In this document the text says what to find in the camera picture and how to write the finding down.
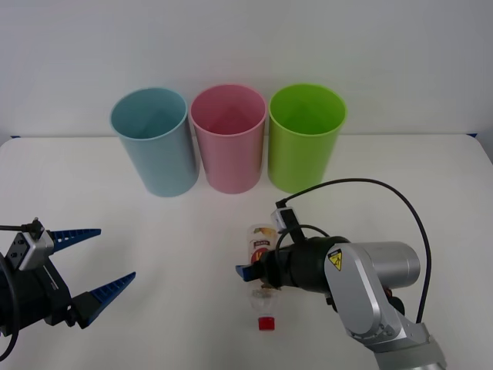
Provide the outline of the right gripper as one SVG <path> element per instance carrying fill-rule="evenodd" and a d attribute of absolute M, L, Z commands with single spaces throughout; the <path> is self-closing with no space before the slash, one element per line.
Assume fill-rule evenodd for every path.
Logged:
<path fill-rule="evenodd" d="M 278 251 L 266 251 L 253 264 L 237 265 L 236 273 L 245 282 L 260 280 L 267 288 L 294 287 L 290 272 L 291 249 L 282 247 Z"/>

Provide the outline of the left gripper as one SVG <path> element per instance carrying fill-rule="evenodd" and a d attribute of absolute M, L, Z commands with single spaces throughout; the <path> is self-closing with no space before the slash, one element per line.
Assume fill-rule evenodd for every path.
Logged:
<path fill-rule="evenodd" d="M 101 230 L 95 228 L 49 231 L 54 242 L 54 253 L 100 234 Z M 87 328 L 135 277 L 136 272 L 132 272 L 72 299 L 66 283 L 48 259 L 42 267 L 20 272 L 20 328 L 41 320 L 55 326 L 67 319 L 69 327 L 77 323 L 81 329 Z"/>

